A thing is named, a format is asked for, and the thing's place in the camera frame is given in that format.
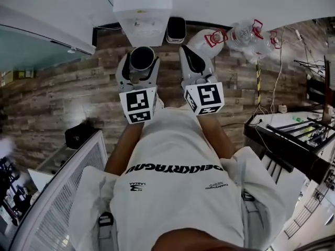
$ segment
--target person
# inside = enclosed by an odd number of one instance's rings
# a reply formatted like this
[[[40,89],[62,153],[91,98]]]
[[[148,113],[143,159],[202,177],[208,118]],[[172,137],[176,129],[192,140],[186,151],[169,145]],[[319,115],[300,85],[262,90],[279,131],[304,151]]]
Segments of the person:
[[[215,114],[163,108],[129,124],[105,172],[117,176],[120,251],[264,250],[285,222],[271,176],[249,147],[237,151]]]

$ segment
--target metal rod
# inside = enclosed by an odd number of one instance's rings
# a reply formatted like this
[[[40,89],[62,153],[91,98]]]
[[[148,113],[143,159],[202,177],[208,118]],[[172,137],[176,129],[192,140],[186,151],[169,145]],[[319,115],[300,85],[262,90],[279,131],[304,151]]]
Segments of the metal rod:
[[[300,130],[303,130],[303,129],[306,129],[306,128],[310,128],[310,127],[316,127],[316,126],[318,126],[318,125],[311,122],[309,125],[306,125],[306,126],[301,127],[301,128],[296,128],[296,129],[288,130],[288,131],[285,131],[285,133],[292,134],[294,132],[297,132],[297,131],[300,131]]]
[[[299,125],[304,124],[304,123],[310,123],[310,121],[307,120],[307,121],[304,121],[304,122],[301,122],[301,123],[292,123],[292,124],[284,125],[282,127],[277,127],[277,129],[291,128],[291,127],[299,126]]]
[[[266,170],[268,170],[270,168],[271,163],[272,163],[272,159],[270,160],[269,165],[267,166]]]
[[[330,130],[329,128],[326,128],[326,130],[324,130],[324,132],[318,134],[317,136],[315,136],[315,137],[312,138],[312,139],[309,139],[308,141],[309,141],[309,142],[316,141],[317,139],[319,139],[320,137],[322,137],[324,134],[326,134],[329,130]]]
[[[294,142],[295,144],[297,144],[297,145],[299,145],[299,146],[301,146],[301,147],[303,147],[303,148],[305,148],[309,151],[312,151],[314,149],[314,147],[312,147],[312,146],[308,145],[307,143],[297,139],[295,136],[292,136],[290,134],[286,134],[285,132],[283,132],[281,130],[278,130],[277,128],[274,128],[269,124],[266,125],[266,128],[268,128],[268,129],[272,130],[273,132],[283,136],[284,138],[287,138],[288,140]]]
[[[284,233],[286,234],[286,236],[289,238],[289,236],[287,235],[286,231],[284,231]]]
[[[323,127],[326,127],[326,128],[329,128],[329,129],[335,131],[335,128],[334,128],[334,127],[331,127],[331,126],[329,126],[329,125],[327,125],[327,124],[324,124],[324,123],[322,123],[322,122],[320,122],[320,121],[314,120],[314,119],[309,118],[309,117],[307,117],[307,119],[310,120],[310,121],[312,121],[312,122],[314,122],[314,123],[318,123],[318,124],[322,125]]]
[[[335,139],[335,133],[331,135],[329,138],[327,138],[325,141],[323,141],[321,144],[319,144],[317,147],[314,148],[313,152],[315,154],[318,154],[321,152],[329,143],[331,143]]]
[[[318,115],[321,114],[320,112],[318,112],[318,111],[314,111],[314,110],[308,110],[308,109],[306,109],[306,111],[308,111],[308,112],[312,112],[312,113],[317,113]]]
[[[312,214],[312,212],[306,207],[306,206],[304,206],[304,208],[306,208],[307,209],[307,211],[309,212],[309,213],[311,213]]]
[[[298,222],[296,222],[294,219],[293,219],[293,221],[298,225],[298,227],[301,227],[301,226],[298,224]]]
[[[281,160],[296,167],[308,178],[311,178],[318,184],[322,183],[328,172],[330,164],[314,154],[312,152],[314,148],[310,145],[308,145],[308,149],[306,149],[301,145],[295,144],[292,141],[287,140],[287,138],[260,126],[245,125],[243,133],[261,146],[265,147],[266,144],[269,150],[273,152],[270,154],[278,156]]]
[[[274,164],[274,167],[273,167],[272,173],[271,173],[271,177],[273,177],[273,174],[274,174],[274,171],[276,170],[276,167],[277,167],[277,163]]]
[[[323,127],[322,126],[319,126],[318,128],[315,128],[315,129],[313,129],[313,130],[311,130],[311,131],[307,131],[307,132],[305,132],[305,133],[302,133],[302,134],[300,134],[300,135],[298,135],[298,136],[295,136],[297,139],[300,139],[300,138],[302,138],[302,137],[304,137],[304,136],[306,136],[306,135],[308,135],[308,134],[311,134],[311,133],[313,133],[313,132],[315,132],[315,131],[318,131],[318,130],[320,130],[320,129],[322,129]]]
[[[273,161],[275,161],[279,166],[284,168],[287,172],[291,173],[293,171],[294,167],[288,162],[284,161],[282,158],[279,158],[277,155],[274,155],[273,153],[268,152],[267,156]]]
[[[276,184],[278,183],[278,180],[279,180],[279,177],[281,176],[282,170],[283,170],[283,168],[281,167],[281,169],[280,169],[280,171],[278,173],[278,177],[276,179]]]
[[[313,63],[304,62],[304,61],[298,61],[298,60],[294,60],[294,61],[296,63],[298,63],[300,66],[319,68],[319,69],[323,69],[323,70],[325,69],[325,65],[313,64]]]

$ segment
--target plastic bottle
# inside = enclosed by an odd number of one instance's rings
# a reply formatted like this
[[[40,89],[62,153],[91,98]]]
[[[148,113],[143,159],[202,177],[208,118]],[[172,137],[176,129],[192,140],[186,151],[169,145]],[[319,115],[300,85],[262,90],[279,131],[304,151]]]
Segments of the plastic bottle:
[[[295,121],[297,121],[297,122],[299,122],[299,123],[303,122],[303,120],[301,118],[299,118],[299,117],[293,116],[292,119],[295,120]]]
[[[224,47],[224,41],[227,40],[226,31],[205,29],[194,35],[187,45],[199,50],[210,59],[217,56]]]
[[[275,49],[281,48],[276,31],[263,32],[261,36],[263,39],[258,38],[255,44],[243,48],[243,54],[250,63],[256,64],[258,60],[270,55]]]
[[[263,24],[254,19],[252,21],[243,21],[228,31],[227,45],[229,48],[242,51],[243,48],[255,44],[257,39],[263,39],[261,36]]]

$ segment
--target logo on shirt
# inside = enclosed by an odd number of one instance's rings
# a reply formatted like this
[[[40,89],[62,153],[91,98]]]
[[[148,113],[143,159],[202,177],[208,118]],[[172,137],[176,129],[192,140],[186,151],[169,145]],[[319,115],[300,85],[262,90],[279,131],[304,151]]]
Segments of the logo on shirt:
[[[130,191],[141,191],[142,188],[146,185],[144,182],[131,182],[130,184]]]
[[[195,165],[195,166],[183,166],[183,165],[154,165],[154,164],[139,164],[136,166],[132,166],[129,168],[125,174],[132,171],[141,171],[141,170],[152,170],[163,173],[179,173],[179,174],[193,174],[201,171],[207,170],[219,170],[223,171],[223,169],[218,165]]]
[[[206,187],[206,190],[217,189],[217,188],[221,188],[221,187],[224,187],[224,186],[228,186],[228,184],[223,183],[223,182],[218,182],[218,183],[209,185],[208,187]]]

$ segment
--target white t-shirt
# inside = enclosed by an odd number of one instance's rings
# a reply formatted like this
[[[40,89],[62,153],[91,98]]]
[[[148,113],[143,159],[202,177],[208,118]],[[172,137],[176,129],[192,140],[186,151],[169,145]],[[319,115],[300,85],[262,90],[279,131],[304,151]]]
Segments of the white t-shirt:
[[[146,123],[110,208],[121,251],[149,251],[184,228],[243,246],[241,191],[186,110],[165,108]]]

